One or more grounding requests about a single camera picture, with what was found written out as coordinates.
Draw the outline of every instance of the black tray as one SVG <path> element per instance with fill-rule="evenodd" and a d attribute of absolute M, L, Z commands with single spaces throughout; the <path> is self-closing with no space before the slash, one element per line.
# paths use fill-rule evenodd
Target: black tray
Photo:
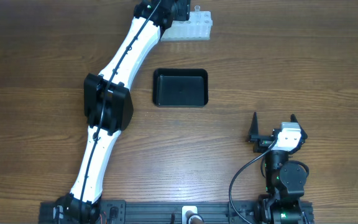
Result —
<path fill-rule="evenodd" d="M 205 106 L 208 102 L 208 73 L 204 69 L 156 69 L 153 102 L 156 106 Z"/>

